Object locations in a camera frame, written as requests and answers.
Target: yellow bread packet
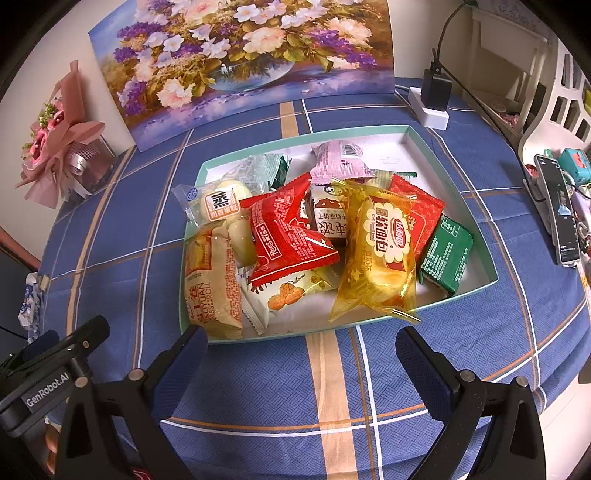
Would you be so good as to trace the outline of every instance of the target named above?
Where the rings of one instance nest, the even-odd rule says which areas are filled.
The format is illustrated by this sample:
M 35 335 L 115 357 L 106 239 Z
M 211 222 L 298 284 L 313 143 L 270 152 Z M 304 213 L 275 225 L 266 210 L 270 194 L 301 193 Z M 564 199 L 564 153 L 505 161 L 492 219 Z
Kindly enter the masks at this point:
M 242 338 L 242 296 L 224 220 L 186 241 L 184 294 L 191 323 L 204 327 L 209 338 Z
M 412 323 L 417 309 L 410 236 L 413 201 L 378 187 L 333 179 L 347 216 L 347 250 L 333 322 L 358 305 Z

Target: blue tablecloth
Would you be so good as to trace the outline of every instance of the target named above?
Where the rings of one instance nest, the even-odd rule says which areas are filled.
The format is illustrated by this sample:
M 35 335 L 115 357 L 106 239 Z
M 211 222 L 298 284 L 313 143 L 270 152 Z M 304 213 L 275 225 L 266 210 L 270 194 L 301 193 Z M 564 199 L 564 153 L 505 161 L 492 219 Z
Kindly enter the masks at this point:
M 416 80 L 398 79 L 406 84 Z M 508 382 L 525 375 L 542 412 L 591 350 L 577 270 L 556 266 L 511 149 L 458 98 L 445 131 L 423 128 L 406 95 L 298 100 L 196 128 L 123 155 L 111 182 L 66 203 L 41 272 L 51 277 L 42 329 L 60 335 L 96 314 L 110 338 L 90 357 L 97 381 L 147 367 L 179 336 L 185 218 L 171 186 L 213 157 L 285 135 L 405 124 L 426 140 L 479 222 L 499 281 L 423 312 L 418 331 L 457 368 Z M 406 478 L 441 429 L 394 350 L 399 320 L 269 342 L 211 346 L 161 427 L 197 478 Z M 475 458 L 478 430 L 457 476 Z

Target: pink snack packet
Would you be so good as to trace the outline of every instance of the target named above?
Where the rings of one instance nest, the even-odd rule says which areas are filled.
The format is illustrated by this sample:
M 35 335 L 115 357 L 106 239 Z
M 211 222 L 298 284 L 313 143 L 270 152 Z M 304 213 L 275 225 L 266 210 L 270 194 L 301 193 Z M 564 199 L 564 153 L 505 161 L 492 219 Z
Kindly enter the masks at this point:
M 339 180 L 375 178 L 361 157 L 363 149 L 349 140 L 330 140 L 312 147 L 316 155 L 316 166 L 310 170 L 313 185 L 329 184 L 333 178 Z

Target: phone charger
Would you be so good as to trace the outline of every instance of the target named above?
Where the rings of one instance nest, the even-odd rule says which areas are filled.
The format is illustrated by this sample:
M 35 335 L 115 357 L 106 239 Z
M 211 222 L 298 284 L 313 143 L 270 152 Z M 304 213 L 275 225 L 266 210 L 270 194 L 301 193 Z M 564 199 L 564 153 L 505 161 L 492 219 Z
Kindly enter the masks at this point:
M 433 110 L 447 110 L 452 86 L 453 82 L 443 72 L 433 73 L 430 69 L 425 69 L 421 90 L 423 105 Z

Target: red snack bag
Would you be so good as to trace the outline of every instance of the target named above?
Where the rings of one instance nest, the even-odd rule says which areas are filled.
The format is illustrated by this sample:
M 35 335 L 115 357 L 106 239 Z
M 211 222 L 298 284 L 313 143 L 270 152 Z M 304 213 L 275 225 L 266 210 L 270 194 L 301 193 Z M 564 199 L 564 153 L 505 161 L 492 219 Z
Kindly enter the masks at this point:
M 251 210 L 258 262 L 250 281 L 259 287 L 292 273 L 339 261 L 339 253 L 321 233 L 306 228 L 300 205 L 312 177 L 305 173 L 276 192 L 241 200 Z
M 392 176 L 389 190 L 415 200 L 410 212 L 410 236 L 414 248 L 414 258 L 419 260 L 427 240 L 435 230 L 439 217 L 443 213 L 445 202 L 436 199 L 396 174 Z

